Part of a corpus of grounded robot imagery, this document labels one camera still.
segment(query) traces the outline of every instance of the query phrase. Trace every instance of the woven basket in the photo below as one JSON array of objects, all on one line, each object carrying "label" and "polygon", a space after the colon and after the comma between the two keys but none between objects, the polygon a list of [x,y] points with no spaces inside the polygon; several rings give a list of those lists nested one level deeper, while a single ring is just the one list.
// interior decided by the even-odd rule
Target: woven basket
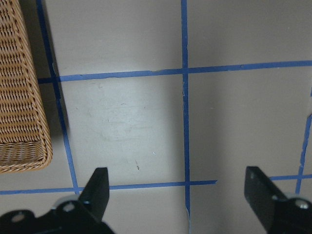
[{"label": "woven basket", "polygon": [[38,170],[52,147],[19,1],[0,15],[0,173]]}]

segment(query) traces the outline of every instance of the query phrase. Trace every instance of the bolt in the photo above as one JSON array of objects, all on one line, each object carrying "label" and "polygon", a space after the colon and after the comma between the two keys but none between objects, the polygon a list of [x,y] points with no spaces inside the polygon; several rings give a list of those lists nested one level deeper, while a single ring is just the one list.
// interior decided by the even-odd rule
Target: bolt
[{"label": "bolt", "polygon": [[303,210],[306,210],[309,208],[309,204],[305,200],[297,199],[295,204],[297,207]]},{"label": "bolt", "polygon": [[19,212],[18,214],[14,215],[11,219],[12,223],[18,223],[22,221],[25,218],[25,215],[22,212]]},{"label": "bolt", "polygon": [[66,204],[66,205],[63,207],[63,210],[64,210],[65,212],[70,212],[70,211],[72,211],[74,208],[75,208],[74,204],[70,202],[70,203]]}]

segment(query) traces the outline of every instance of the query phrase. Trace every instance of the screw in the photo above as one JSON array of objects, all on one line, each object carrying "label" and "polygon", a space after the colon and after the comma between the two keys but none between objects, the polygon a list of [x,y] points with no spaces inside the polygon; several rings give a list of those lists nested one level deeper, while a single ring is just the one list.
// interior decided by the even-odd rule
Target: screw
[{"label": "screw", "polygon": [[309,204],[305,200],[297,199],[295,204],[297,207],[303,210],[306,210],[309,208]]},{"label": "screw", "polygon": [[22,212],[19,212],[18,214],[14,215],[11,219],[12,223],[18,223],[22,221],[25,218],[25,215]]},{"label": "screw", "polygon": [[74,204],[70,202],[70,203],[66,204],[66,205],[63,207],[63,210],[64,210],[65,212],[70,212],[70,211],[72,211],[74,208],[75,208]]}]

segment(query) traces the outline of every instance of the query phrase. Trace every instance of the brown wicker basket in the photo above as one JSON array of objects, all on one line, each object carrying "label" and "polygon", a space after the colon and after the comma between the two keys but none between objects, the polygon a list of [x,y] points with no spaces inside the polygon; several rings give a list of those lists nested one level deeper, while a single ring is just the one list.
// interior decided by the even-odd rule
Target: brown wicker basket
[{"label": "brown wicker basket", "polygon": [[52,147],[19,1],[0,16],[0,173],[38,170]]}]

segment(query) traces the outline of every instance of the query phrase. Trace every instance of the basket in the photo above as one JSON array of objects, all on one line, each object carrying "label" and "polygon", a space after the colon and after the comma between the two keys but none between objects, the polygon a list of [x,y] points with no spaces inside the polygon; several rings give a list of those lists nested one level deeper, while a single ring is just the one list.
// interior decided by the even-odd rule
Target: basket
[{"label": "basket", "polygon": [[0,0],[0,173],[46,167],[52,147],[18,0]]}]

